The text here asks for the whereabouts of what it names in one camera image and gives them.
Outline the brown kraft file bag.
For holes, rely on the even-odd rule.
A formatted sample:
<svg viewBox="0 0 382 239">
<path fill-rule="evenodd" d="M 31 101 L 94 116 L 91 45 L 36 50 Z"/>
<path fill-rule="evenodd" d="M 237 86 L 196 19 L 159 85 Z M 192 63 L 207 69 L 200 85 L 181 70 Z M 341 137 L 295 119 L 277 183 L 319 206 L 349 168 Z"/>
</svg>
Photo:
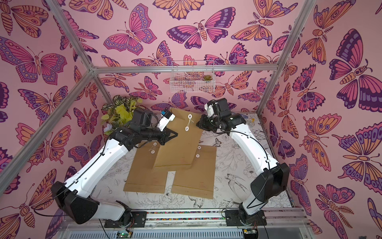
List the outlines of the brown kraft file bag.
<svg viewBox="0 0 382 239">
<path fill-rule="evenodd" d="M 160 144 L 156 141 L 141 144 L 132 162 L 123 191 L 163 194 L 167 172 L 154 172 L 153 167 Z"/>
<path fill-rule="evenodd" d="M 197 153 L 203 130 L 197 126 L 201 114 L 172 108 L 175 119 L 167 128 L 178 136 L 159 147 L 153 172 L 168 172 L 189 169 Z"/>
<path fill-rule="evenodd" d="M 213 199 L 216 152 L 215 146 L 198 146 L 191 168 L 176 172 L 171 192 Z"/>
</svg>

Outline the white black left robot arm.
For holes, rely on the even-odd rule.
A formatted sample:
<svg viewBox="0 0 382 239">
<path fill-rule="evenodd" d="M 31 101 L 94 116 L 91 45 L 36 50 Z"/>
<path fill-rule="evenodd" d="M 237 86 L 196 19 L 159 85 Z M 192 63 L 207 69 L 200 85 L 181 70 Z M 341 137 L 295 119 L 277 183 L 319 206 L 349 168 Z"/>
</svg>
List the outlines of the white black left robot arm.
<svg viewBox="0 0 382 239">
<path fill-rule="evenodd" d="M 80 171 L 65 182 L 54 183 L 51 188 L 54 200 L 74 222 L 81 225 L 90 220 L 103 219 L 115 221 L 121 227 L 132 224 L 131 209 L 126 204 L 93 199 L 91 193 L 111 167 L 138 144 L 156 141 L 165 145 L 177 137 L 175 131 L 167 128 L 176 117 L 171 111 L 162 111 L 155 127 L 151 126 L 153 116 L 150 110 L 135 109 L 133 119 L 114 130 L 104 147 Z"/>
</svg>

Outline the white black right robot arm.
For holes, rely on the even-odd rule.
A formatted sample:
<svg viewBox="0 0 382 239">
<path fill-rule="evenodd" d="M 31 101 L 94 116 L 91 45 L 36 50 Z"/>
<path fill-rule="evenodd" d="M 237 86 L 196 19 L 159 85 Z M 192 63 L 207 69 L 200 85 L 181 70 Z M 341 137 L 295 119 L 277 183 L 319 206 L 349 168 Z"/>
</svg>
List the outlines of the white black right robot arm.
<svg viewBox="0 0 382 239">
<path fill-rule="evenodd" d="M 287 189 L 290 168 L 273 158 L 253 135 L 250 127 L 240 114 L 231 112 L 225 98 L 211 100 L 205 104 L 206 113 L 197 126 L 205 131 L 230 136 L 243 150 L 251 162 L 257 177 L 252 181 L 251 194 L 238 209 L 240 221 L 244 225 L 261 219 L 261 209 L 272 197 Z"/>
</svg>

